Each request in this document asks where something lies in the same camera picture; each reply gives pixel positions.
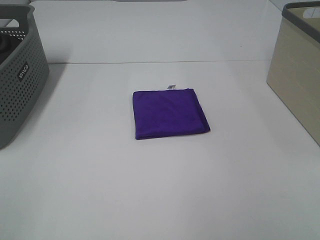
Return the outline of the grey perforated plastic basket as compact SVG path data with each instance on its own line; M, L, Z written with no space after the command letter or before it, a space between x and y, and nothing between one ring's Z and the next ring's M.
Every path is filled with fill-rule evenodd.
M49 76L49 65L33 15L35 8L1 4L0 18L18 26L0 28L0 147L15 138Z

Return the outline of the purple towel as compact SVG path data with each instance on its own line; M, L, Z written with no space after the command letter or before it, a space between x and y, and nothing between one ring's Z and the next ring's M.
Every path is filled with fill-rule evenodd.
M211 130L192 88L135 91L132 107L136 140L197 135Z

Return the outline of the beige fabric storage bin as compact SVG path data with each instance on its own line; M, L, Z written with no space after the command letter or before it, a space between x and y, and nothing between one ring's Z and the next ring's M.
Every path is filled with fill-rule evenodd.
M320 142L320 19L304 13L319 9L319 1L283 6L266 80L316 143Z

